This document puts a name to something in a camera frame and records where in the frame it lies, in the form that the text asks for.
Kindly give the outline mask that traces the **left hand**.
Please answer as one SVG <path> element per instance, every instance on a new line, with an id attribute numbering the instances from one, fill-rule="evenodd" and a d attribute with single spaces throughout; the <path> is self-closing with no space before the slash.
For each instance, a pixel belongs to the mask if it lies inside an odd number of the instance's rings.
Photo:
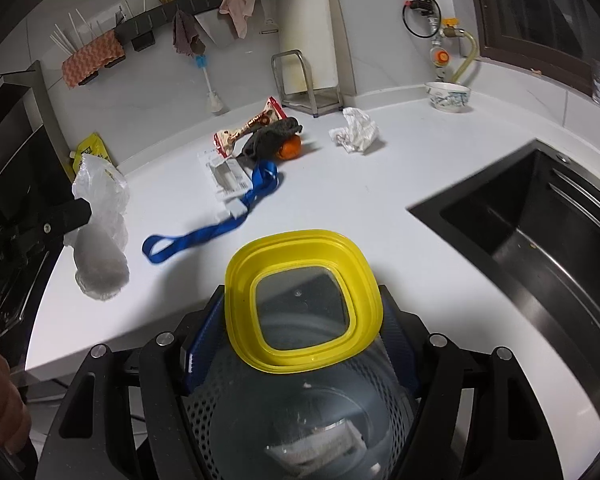
<path id="1" fill-rule="evenodd" d="M 18 389 L 10 380 L 10 368 L 0 355 L 0 447 L 17 454 L 26 445 L 31 416 Z"/>

